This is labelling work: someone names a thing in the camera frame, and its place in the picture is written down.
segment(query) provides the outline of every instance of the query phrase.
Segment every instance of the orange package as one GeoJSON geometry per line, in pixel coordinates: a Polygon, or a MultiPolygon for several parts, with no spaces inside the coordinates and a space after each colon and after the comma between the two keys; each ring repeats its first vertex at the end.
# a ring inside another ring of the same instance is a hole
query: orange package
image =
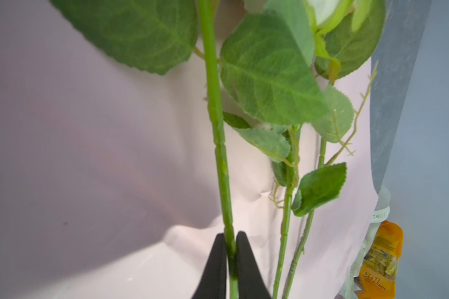
{"type": "Polygon", "coordinates": [[[362,289],[359,299],[393,299],[396,273],[403,245],[403,231],[384,221],[362,263],[356,282],[362,289]]]}

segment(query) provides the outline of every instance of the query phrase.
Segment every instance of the large leaf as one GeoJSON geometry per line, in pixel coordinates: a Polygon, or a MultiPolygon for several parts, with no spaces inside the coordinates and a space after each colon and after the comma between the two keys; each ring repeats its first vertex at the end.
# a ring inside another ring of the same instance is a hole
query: large leaf
{"type": "Polygon", "coordinates": [[[130,67],[164,75],[198,36],[193,0],[51,0],[86,39],[130,67]]]}
{"type": "Polygon", "coordinates": [[[301,179],[299,198],[294,202],[301,204],[293,209],[294,215],[305,216],[307,213],[337,198],[346,181],[346,163],[324,166],[312,171],[301,179]]]}
{"type": "MultiPolygon", "coordinates": [[[[373,0],[369,13],[358,30],[352,30],[355,12],[347,15],[330,33],[326,34],[326,50],[341,62],[339,78],[344,77],[371,57],[381,37],[386,13],[385,0],[373,0]]],[[[315,67],[319,75],[328,77],[329,60],[317,57],[315,67]]]]}
{"type": "Polygon", "coordinates": [[[354,110],[351,101],[334,86],[326,86],[323,94],[329,112],[311,124],[324,140],[338,143],[351,128],[354,110]]]}
{"type": "Polygon", "coordinates": [[[275,12],[287,25],[301,54],[310,66],[313,62],[314,33],[307,18],[306,0],[269,0],[265,11],[275,12]]]}
{"type": "Polygon", "coordinates": [[[328,108],[288,26],[276,15],[246,15],[221,48],[221,80],[251,116],[300,125],[328,108]]]}
{"type": "Polygon", "coordinates": [[[283,135],[272,130],[253,129],[243,118],[234,114],[224,112],[223,118],[241,137],[257,147],[272,161],[280,162],[289,155],[291,146],[283,135]]]}

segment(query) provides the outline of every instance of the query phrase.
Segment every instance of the white label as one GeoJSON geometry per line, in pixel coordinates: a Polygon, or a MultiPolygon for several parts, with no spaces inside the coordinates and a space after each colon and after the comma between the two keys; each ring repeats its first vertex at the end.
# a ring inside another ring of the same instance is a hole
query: white label
{"type": "Polygon", "coordinates": [[[391,209],[389,207],[379,210],[379,211],[374,211],[374,214],[372,215],[372,220],[371,223],[372,224],[376,224],[379,222],[383,222],[384,220],[387,219],[387,217],[389,216],[389,211],[391,209]]]}

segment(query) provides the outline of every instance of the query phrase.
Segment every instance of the green stem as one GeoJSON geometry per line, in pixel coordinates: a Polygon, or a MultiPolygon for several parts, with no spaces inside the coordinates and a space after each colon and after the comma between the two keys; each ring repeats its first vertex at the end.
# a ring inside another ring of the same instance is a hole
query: green stem
{"type": "MultiPolygon", "coordinates": [[[[296,138],[296,128],[289,129],[290,141],[291,141],[291,152],[287,158],[290,163],[299,161],[299,143],[296,138]]],[[[286,176],[286,193],[284,195],[284,205],[283,205],[283,219],[281,221],[281,245],[280,253],[278,257],[278,267],[276,269],[276,277],[274,279],[273,286],[273,299],[278,298],[278,290],[280,287],[281,273],[283,271],[284,256],[286,254],[286,245],[288,242],[288,231],[289,223],[291,218],[291,204],[293,203],[293,191],[297,187],[298,180],[295,178],[299,176],[298,167],[289,167],[287,169],[286,176]]]]}
{"type": "Polygon", "coordinates": [[[236,269],[236,241],[234,239],[233,213],[229,188],[228,163],[226,159],[225,131],[223,129],[223,108],[221,104],[221,88],[216,58],[215,29],[210,0],[198,0],[203,34],[204,58],[206,63],[206,80],[208,86],[208,113],[213,126],[215,142],[216,168],[220,189],[221,210],[223,212],[224,238],[228,252],[230,279],[230,299],[238,298],[238,277],[236,269]]]}
{"type": "Polygon", "coordinates": [[[201,52],[196,46],[193,49],[193,52],[201,59],[204,60],[204,53],[201,52]]]}
{"type": "MultiPolygon", "coordinates": [[[[317,163],[317,168],[321,168],[324,166],[324,158],[326,155],[326,141],[321,139],[321,146],[319,148],[319,159],[317,163]]],[[[305,252],[305,244],[306,240],[309,236],[309,231],[311,230],[311,223],[314,218],[314,210],[309,212],[308,218],[306,219],[306,226],[303,235],[299,241],[298,247],[294,251],[293,261],[291,262],[291,267],[288,272],[288,277],[286,278],[286,282],[284,284],[284,291],[282,299],[288,299],[289,292],[291,291],[291,285],[293,284],[294,273],[296,272],[296,267],[298,266],[299,258],[305,252]]]]}

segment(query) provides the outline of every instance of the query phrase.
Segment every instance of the gray wall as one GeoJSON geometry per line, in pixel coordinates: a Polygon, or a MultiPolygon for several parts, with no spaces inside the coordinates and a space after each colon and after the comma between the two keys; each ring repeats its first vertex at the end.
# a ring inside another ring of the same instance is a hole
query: gray wall
{"type": "Polygon", "coordinates": [[[396,298],[449,298],[449,0],[431,4],[383,184],[405,234],[396,298]]]}
{"type": "Polygon", "coordinates": [[[372,55],[378,75],[371,90],[371,167],[377,192],[381,189],[397,124],[431,7],[431,0],[387,0],[387,17],[372,55]]]}

